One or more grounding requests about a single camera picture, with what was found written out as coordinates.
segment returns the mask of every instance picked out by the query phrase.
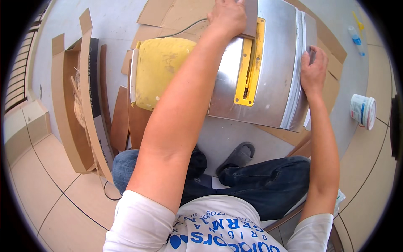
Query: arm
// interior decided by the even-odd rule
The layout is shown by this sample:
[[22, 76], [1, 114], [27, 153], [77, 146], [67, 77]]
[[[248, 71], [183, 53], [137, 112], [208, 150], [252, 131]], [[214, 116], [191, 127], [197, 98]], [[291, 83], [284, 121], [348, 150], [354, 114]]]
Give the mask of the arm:
[[309, 65], [307, 52], [301, 60], [301, 85], [311, 111], [312, 156], [308, 195], [300, 221], [320, 213], [333, 214], [340, 177], [336, 139], [322, 98], [328, 58], [322, 49], [311, 49], [316, 52], [315, 62]]
[[246, 27], [243, 0], [216, 0], [210, 26], [172, 79], [147, 127], [127, 190], [176, 213], [222, 55]]

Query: right hand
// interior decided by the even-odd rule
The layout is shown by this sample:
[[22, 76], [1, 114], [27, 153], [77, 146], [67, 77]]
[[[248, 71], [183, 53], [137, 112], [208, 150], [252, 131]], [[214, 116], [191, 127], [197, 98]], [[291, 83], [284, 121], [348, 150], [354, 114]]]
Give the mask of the right hand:
[[216, 0], [213, 11], [207, 14], [210, 26], [229, 39], [241, 34], [246, 28], [244, 1]]
[[311, 65], [309, 65], [310, 57], [307, 51], [301, 58], [301, 86], [308, 98], [312, 95], [322, 95], [329, 62], [324, 50], [317, 46], [311, 46], [311, 49], [316, 53], [315, 61]]

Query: white plastic bucket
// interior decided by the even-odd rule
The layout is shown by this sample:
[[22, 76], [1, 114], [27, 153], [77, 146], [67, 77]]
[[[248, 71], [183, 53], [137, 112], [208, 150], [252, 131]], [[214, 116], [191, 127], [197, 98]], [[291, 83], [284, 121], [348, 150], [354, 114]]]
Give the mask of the white plastic bucket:
[[376, 101], [372, 97], [354, 94], [350, 102], [350, 115], [359, 125], [371, 130], [376, 117]]

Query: foot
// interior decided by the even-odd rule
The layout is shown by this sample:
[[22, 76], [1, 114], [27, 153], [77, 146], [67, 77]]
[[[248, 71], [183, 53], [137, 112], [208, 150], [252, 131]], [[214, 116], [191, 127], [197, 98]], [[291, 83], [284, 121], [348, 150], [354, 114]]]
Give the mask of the foot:
[[253, 146], [252, 143], [250, 142], [241, 143], [240, 145], [238, 145], [238, 147], [235, 148], [235, 150], [232, 151], [232, 153], [224, 161], [224, 163], [222, 163], [222, 165], [220, 165], [217, 168], [216, 170], [217, 176], [228, 164], [234, 164], [238, 167], [246, 166], [253, 159], [254, 155], [255, 155], [255, 147]]

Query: power cord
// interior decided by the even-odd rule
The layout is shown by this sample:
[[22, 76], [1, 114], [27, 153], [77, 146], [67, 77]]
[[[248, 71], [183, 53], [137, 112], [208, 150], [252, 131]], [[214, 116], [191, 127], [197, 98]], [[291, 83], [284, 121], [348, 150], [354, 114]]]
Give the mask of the power cord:
[[122, 197], [120, 197], [119, 199], [111, 199], [110, 197], [108, 197], [108, 195], [106, 195], [106, 192], [105, 192], [105, 187], [106, 187], [106, 184], [108, 183], [108, 181], [105, 183], [105, 185], [104, 185], [104, 194], [105, 194], [105, 196], [108, 198], [108, 199], [110, 199], [110, 200], [113, 200], [113, 201], [118, 201], [118, 200], [120, 200]]
[[172, 36], [178, 35], [179, 33], [186, 31], [186, 30], [189, 29], [190, 27], [194, 26], [194, 25], [197, 24], [198, 22], [202, 22], [203, 20], [207, 20], [207, 19], [200, 19], [200, 20], [197, 20], [197, 21], [194, 22], [193, 24], [189, 25], [188, 27], [186, 27], [185, 29], [183, 29], [182, 31], [179, 31], [179, 32], [177, 32], [177, 33], [174, 33], [174, 34], [171, 34], [171, 35], [160, 36], [160, 37], [156, 37], [156, 38], [172, 37]]

